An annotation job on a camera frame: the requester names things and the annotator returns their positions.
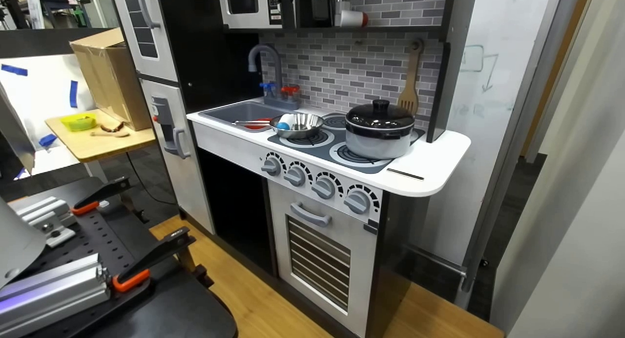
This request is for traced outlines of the fridge door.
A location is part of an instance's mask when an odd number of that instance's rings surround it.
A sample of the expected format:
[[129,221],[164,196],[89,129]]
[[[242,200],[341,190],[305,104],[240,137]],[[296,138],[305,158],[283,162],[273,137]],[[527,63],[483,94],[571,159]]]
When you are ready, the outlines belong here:
[[[143,79],[139,82],[178,206],[185,215],[213,234],[209,202],[181,90]],[[185,129],[183,144],[185,151],[190,152],[189,158],[181,159],[174,153],[173,127]]]

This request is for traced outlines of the cardboard box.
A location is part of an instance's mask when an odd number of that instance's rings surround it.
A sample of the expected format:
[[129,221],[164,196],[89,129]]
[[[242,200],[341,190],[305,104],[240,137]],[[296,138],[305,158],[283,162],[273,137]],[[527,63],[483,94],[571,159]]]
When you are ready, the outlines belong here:
[[121,28],[69,43],[98,109],[134,131],[152,127]]

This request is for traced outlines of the black pot lid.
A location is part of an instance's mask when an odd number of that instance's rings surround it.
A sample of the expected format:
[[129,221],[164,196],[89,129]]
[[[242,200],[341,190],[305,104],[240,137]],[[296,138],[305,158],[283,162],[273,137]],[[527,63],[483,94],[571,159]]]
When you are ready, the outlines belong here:
[[388,100],[376,99],[357,105],[346,114],[346,125],[365,129],[403,129],[415,126],[413,114]]

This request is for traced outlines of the toy kitchen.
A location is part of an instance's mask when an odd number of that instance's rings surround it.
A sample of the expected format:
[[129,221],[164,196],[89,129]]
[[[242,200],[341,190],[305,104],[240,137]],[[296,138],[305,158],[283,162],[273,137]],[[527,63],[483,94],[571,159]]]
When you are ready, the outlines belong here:
[[[431,196],[440,192],[466,153],[470,140],[457,132],[441,141],[433,128],[445,82],[450,46],[446,31],[453,0],[335,0],[342,9],[368,15],[364,28],[296,28],[294,0],[268,0],[269,29],[230,29],[222,20],[220,0],[159,0],[169,36],[178,81],[143,75],[140,79],[181,90],[186,118],[205,184],[211,234],[185,212],[199,229],[294,305],[335,335],[358,338],[279,276],[268,182],[272,181],[328,205],[364,223],[377,235],[366,338],[380,338],[411,284],[413,245]],[[200,111],[253,101],[291,113],[324,116],[347,114],[357,105],[384,99],[397,105],[404,89],[409,51],[422,39],[416,89],[419,107],[408,153],[384,168],[354,169],[337,164],[330,148],[345,142],[345,130],[325,129],[334,142],[321,148],[294,149],[279,142],[271,128],[247,129],[199,116]],[[283,66],[283,86],[299,85],[299,100],[266,98],[259,84],[275,82],[274,61],[256,56],[258,72],[248,72],[248,53],[257,44],[274,46]],[[264,158],[275,152],[285,171],[269,176]],[[294,187],[284,180],[287,168],[299,161],[310,169],[312,182]],[[386,169],[418,176],[416,180]],[[320,172],[338,178],[342,196],[321,199],[311,187]],[[381,199],[379,212],[357,215],[345,204],[353,184],[372,188]]]

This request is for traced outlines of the stove knob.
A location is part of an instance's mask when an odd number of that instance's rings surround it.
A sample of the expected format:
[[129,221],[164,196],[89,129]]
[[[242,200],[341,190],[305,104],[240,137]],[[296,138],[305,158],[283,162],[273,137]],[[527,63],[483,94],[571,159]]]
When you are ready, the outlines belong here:
[[335,196],[342,196],[344,189],[336,176],[329,172],[320,172],[311,187],[312,191],[321,199],[330,200]]
[[299,161],[294,161],[287,168],[284,180],[294,187],[303,187],[312,182],[312,175],[306,165]]
[[268,153],[261,165],[261,170],[269,176],[280,176],[285,169],[283,158],[275,152]]
[[347,189],[344,204],[357,215],[369,215],[371,212],[379,212],[381,199],[372,188],[353,184]]

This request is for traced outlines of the freezer door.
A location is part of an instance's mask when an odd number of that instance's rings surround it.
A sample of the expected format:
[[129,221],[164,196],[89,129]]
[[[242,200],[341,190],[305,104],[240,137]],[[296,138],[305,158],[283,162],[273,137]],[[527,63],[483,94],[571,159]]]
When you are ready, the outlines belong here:
[[119,24],[137,71],[172,82],[178,81],[165,18],[159,0],[146,0],[151,18],[161,28],[149,29],[138,0],[114,0]]

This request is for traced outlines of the grey sink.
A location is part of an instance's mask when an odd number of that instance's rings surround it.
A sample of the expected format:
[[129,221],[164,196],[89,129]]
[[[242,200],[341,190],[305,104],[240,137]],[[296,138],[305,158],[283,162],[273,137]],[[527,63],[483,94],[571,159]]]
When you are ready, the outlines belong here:
[[244,101],[237,104],[206,109],[200,111],[198,114],[210,120],[233,125],[236,121],[267,121],[286,113],[291,113],[291,111],[274,108],[270,105],[260,104],[258,102]]

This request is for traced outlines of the white cup with red lid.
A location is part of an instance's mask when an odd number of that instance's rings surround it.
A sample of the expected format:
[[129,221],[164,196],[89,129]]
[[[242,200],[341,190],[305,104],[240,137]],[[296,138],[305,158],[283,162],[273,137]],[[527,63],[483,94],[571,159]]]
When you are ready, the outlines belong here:
[[368,15],[361,11],[342,9],[335,18],[335,26],[339,28],[364,28],[368,25]]

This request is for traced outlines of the white board with blue tape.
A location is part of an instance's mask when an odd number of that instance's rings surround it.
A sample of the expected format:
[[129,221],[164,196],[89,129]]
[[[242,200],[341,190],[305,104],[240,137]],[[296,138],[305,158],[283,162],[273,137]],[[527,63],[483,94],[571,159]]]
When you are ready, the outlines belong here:
[[34,147],[27,175],[79,164],[57,137],[43,146],[40,140],[53,132],[46,120],[95,109],[75,55],[28,56],[0,59],[0,85]]

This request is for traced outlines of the green plastic container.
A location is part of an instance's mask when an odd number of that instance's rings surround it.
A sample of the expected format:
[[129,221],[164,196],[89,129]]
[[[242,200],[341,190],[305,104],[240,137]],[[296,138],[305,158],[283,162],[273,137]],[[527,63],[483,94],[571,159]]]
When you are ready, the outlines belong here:
[[60,122],[65,129],[70,132],[85,131],[93,129],[98,125],[97,115],[95,113],[88,112],[63,116],[61,117]]

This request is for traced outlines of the grey tap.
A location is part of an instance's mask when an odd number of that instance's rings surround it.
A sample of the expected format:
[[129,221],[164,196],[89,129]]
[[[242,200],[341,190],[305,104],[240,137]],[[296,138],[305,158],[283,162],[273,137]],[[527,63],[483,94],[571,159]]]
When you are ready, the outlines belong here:
[[274,63],[274,73],[275,73],[275,93],[274,96],[277,99],[283,99],[283,66],[281,62],[281,56],[274,48],[274,46],[270,44],[257,44],[250,49],[248,53],[248,72],[254,73],[258,72],[256,65],[256,56],[261,52],[266,52],[272,57]]

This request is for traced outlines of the black and orange clamp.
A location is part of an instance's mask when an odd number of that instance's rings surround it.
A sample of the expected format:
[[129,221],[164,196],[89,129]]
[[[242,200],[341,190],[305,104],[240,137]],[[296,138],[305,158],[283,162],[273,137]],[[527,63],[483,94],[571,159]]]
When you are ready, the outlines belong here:
[[83,199],[70,208],[72,214],[81,216],[96,210],[100,202],[115,195],[119,195],[132,188],[127,176],[121,176],[106,184],[101,185],[95,191],[89,192]]
[[196,242],[196,238],[189,232],[190,229],[183,226],[159,240],[147,253],[112,278],[113,289],[117,292],[131,291],[150,278],[151,267],[172,256],[177,257],[183,268],[195,272],[197,265],[192,258],[189,246]]

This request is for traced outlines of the silver pan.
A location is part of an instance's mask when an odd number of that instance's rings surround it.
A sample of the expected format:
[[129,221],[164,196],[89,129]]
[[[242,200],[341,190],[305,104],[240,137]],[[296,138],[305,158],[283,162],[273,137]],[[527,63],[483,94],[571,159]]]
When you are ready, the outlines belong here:
[[[290,125],[290,130],[279,130],[275,128],[277,122],[282,121]],[[243,126],[245,121],[236,121],[233,125]],[[286,113],[281,116],[276,116],[272,119],[271,128],[274,133],[284,138],[305,138],[313,136],[323,127],[323,120],[321,116],[307,114],[307,113]]]

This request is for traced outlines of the wooden brush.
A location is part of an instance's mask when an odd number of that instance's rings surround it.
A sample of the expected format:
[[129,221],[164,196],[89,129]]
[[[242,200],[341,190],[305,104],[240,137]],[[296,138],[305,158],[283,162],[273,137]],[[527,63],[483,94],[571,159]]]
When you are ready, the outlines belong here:
[[115,127],[106,127],[105,125],[100,125],[98,129],[91,131],[90,136],[109,136],[115,138],[123,138],[130,136],[128,131],[125,131],[124,123],[120,123]]

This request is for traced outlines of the oven door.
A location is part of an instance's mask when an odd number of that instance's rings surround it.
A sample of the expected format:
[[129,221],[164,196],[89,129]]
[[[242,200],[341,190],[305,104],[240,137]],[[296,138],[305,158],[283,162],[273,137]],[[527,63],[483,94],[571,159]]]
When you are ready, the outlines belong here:
[[[364,223],[275,182],[268,182],[279,276],[358,338],[366,338],[377,235]],[[318,227],[294,215],[301,202]]]

